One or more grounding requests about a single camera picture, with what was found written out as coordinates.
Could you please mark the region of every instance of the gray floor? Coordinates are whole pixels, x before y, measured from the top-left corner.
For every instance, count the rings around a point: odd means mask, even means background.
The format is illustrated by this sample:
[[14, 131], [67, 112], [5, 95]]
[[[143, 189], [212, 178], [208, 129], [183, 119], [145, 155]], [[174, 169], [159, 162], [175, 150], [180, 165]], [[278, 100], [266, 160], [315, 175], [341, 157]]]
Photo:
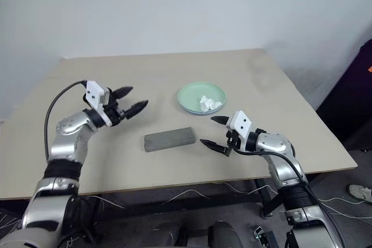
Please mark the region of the gray floor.
[[[328, 199], [337, 196], [353, 200], [345, 191], [345, 186], [347, 184], [372, 186], [370, 183], [372, 152], [362, 153], [358, 151], [352, 152], [351, 154], [359, 165], [357, 169], [323, 174], [316, 179], [316, 184], [313, 189], [320, 199]], [[249, 190], [247, 189], [246, 184], [242, 184], [241, 182], [235, 182], [234, 185], [240, 187], [241, 190]], [[159, 190], [153, 190], [153, 192], [144, 191], [140, 193], [121, 193], [107, 197], [115, 199], [117, 202], [122, 202], [123, 204], [129, 204], [133, 203], [133, 201], [137, 199], [165, 200], [188, 188], [189, 187], [166, 188], [162, 189], [160, 192]], [[193, 186], [192, 188], [198, 189], [206, 195], [215, 191], [223, 192], [227, 190], [224, 185], [216, 184]], [[367, 203], [351, 205], [340, 201], [332, 201], [328, 202], [327, 205], [335, 207], [343, 213], [355, 216], [372, 216], [372, 205]], [[279, 247], [284, 247], [285, 233], [289, 230], [289, 226], [287, 225], [283, 213], [280, 212], [282, 209], [278, 209], [274, 213], [273, 217], [267, 220], [262, 220], [258, 216], [259, 208], [259, 204], [254, 203], [238, 204], [233, 206], [156, 214], [104, 222], [98, 224], [98, 229], [101, 232], [106, 233], [106, 238], [101, 246], [122, 248], [136, 247], [146, 232], [162, 222], [174, 221], [182, 224], [188, 229], [201, 230], [206, 229], [217, 220], [224, 220], [229, 222], [235, 228], [245, 247], [259, 247], [252, 235], [252, 228], [255, 225], [261, 225], [266, 230], [272, 230], [275, 233]], [[334, 217], [345, 235], [348, 247], [365, 248], [368, 245], [372, 245], [371, 224], [367, 224], [361, 220], [345, 218], [340, 215], [334, 215]], [[206, 247], [206, 243], [206, 236], [191, 238], [189, 240], [189, 246]], [[74, 243], [74, 246], [85, 247], [86, 244], [78, 240]]]

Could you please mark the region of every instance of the gray block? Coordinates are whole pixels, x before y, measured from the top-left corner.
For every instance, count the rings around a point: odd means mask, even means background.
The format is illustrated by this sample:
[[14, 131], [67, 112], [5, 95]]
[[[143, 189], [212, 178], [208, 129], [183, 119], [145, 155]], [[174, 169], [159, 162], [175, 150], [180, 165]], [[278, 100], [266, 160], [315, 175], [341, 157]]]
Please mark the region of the gray block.
[[145, 135], [147, 152], [195, 143], [191, 127]]

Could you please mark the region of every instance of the table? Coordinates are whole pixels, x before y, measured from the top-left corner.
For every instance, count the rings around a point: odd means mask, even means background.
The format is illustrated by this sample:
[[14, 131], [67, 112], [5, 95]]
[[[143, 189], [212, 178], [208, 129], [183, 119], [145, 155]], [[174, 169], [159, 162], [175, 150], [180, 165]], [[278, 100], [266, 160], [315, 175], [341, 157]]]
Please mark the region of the table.
[[[225, 106], [214, 115], [232, 116], [241, 109], [255, 127], [286, 135], [306, 173], [357, 166], [293, 83], [260, 49], [63, 59], [3, 124], [0, 199], [33, 194], [46, 167], [45, 112], [61, 89], [82, 79], [112, 89], [133, 86], [120, 101], [124, 109], [149, 100], [141, 114], [118, 126], [103, 127], [91, 138], [80, 178], [83, 194], [269, 176], [263, 159], [234, 153], [225, 157], [199, 141], [145, 151], [144, 135], [183, 127], [192, 127], [197, 139], [226, 143], [223, 125], [211, 121], [211, 116], [191, 115], [177, 103], [178, 89], [193, 81], [213, 82], [227, 93]], [[86, 108], [83, 94], [83, 87], [75, 87], [56, 104], [49, 120], [51, 141], [59, 120]]]

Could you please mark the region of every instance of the white wall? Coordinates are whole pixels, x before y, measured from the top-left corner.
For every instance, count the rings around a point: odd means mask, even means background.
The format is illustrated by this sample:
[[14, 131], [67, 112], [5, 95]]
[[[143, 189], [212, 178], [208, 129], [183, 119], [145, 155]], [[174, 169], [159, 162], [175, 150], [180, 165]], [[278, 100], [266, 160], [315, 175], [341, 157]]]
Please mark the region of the white wall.
[[361, 42], [372, 38], [372, 5], [371, 0], [0, 0], [0, 24], [0, 119], [61, 57], [257, 47], [266, 48], [317, 107]]

